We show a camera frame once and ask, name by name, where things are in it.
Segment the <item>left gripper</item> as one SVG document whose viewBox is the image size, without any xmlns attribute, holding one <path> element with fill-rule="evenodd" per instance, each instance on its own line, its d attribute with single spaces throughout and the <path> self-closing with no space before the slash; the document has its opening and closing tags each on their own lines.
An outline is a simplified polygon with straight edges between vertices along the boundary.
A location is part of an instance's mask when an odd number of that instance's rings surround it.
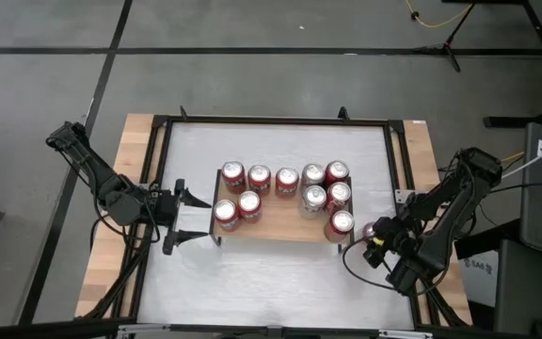
<svg viewBox="0 0 542 339">
<path fill-rule="evenodd" d="M 165 255 L 171 255 L 173 249 L 183 242 L 208 235 L 197 231 L 172 231 L 176 225 L 177 199 L 186 206 L 211 208 L 209 203 L 191 194 L 185 185 L 185 179 L 176 180 L 175 195 L 170 190 L 151 190 L 147 192 L 146 197 L 146 220 L 151 225 L 164 226 L 168 229 L 162 247 L 162 253 Z"/>
</svg>

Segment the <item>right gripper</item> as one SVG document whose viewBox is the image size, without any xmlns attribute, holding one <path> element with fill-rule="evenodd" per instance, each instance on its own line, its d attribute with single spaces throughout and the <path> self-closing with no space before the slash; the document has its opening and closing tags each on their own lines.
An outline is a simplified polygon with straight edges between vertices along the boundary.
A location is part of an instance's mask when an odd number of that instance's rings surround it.
<svg viewBox="0 0 542 339">
<path fill-rule="evenodd" d="M 373 226 L 376 234 L 386 234 L 384 246 L 401 258 L 408 258 L 417 249 L 417 235 L 408 227 L 396 222 L 389 217 L 379 218 Z M 385 260 L 386 251 L 382 245 L 369 242 L 363 253 L 363 258 L 372 268 L 378 268 Z"/>
</svg>

